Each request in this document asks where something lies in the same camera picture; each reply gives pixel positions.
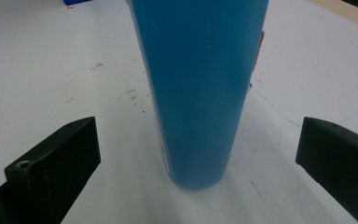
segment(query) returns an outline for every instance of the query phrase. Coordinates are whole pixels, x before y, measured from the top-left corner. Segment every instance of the blue cylinder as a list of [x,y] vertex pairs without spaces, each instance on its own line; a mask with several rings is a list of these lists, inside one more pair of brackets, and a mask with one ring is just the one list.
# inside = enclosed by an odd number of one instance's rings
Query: blue cylinder
[[209,187],[227,167],[268,0],[128,2],[169,176]]

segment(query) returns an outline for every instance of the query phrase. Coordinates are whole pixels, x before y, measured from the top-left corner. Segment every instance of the blue object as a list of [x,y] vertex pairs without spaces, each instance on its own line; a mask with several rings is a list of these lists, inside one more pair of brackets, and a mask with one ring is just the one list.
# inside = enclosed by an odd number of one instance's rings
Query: blue object
[[67,5],[67,6],[71,6],[73,4],[77,4],[77,3],[82,3],[82,2],[88,2],[91,0],[63,0],[63,2]]
[[171,180],[202,189],[224,175],[268,0],[128,0]]

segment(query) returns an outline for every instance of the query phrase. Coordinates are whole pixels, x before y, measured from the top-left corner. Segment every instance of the blue tube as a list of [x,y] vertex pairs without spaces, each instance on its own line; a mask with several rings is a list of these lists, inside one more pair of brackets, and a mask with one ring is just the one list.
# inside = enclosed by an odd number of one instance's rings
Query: blue tube
[[224,175],[268,0],[128,0],[171,180]]

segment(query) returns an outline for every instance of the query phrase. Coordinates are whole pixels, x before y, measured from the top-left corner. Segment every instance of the white surface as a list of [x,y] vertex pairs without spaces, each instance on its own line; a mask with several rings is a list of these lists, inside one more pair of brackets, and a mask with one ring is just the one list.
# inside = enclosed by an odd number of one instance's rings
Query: white surface
[[264,30],[227,173],[188,191],[163,169],[125,1],[0,0],[0,185],[10,162],[95,116],[102,163],[63,223],[356,223],[295,155],[304,116],[358,133],[358,25],[271,0]]

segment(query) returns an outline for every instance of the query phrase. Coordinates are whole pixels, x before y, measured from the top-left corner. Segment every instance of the screw hole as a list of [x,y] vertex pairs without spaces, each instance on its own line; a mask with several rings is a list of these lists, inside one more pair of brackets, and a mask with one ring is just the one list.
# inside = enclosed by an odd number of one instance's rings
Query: screw hole
[[25,169],[31,164],[30,161],[19,161],[14,167]]

